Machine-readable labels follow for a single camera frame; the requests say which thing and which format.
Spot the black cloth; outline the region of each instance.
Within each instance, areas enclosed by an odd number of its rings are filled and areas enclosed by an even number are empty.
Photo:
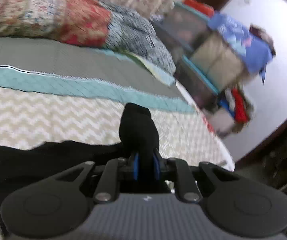
[[[45,142],[31,150],[0,146],[0,206],[15,190],[85,161],[105,165],[111,159],[129,158],[131,153],[139,152],[140,167],[148,176],[152,174],[152,153],[159,147],[159,135],[149,110],[132,103],[126,104],[119,136],[122,142],[109,146],[75,141]],[[0,227],[3,235],[7,236],[1,216]]]

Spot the red object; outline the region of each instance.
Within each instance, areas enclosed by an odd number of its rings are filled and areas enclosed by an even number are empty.
[[[240,95],[238,89],[231,89],[231,94],[233,95],[236,102],[236,110],[235,110],[235,120],[240,123],[245,123],[249,121],[249,118],[246,114],[245,107],[243,105],[243,98]]]
[[[211,6],[204,3],[199,3],[196,0],[184,0],[184,4],[196,9],[197,11],[200,11],[201,13],[207,15],[210,18],[213,17],[215,14],[215,11]]]

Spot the bed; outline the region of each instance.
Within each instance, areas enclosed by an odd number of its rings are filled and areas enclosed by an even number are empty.
[[[0,0],[0,145],[112,144],[133,102],[150,109],[164,158],[233,170],[175,69],[134,10],[98,0]]]

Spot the black garment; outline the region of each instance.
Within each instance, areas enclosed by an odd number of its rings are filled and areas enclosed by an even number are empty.
[[[122,142],[110,146],[75,141],[45,142],[27,151],[0,146],[0,206],[15,190],[82,162],[94,161],[96,165],[105,165],[111,159],[129,158],[133,152],[139,153],[139,170],[144,171],[139,171],[139,178],[151,178],[153,152],[159,147],[159,135],[149,109],[132,103],[126,104],[119,136]],[[3,235],[7,236],[1,216],[0,226]]]

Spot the zigzag pattern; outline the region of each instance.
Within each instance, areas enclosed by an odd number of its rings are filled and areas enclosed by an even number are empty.
[[[75,140],[89,144],[120,141],[124,105],[107,99],[85,99],[0,88],[0,145],[30,149],[44,141]],[[224,160],[200,111],[181,114],[151,110],[164,158]]]

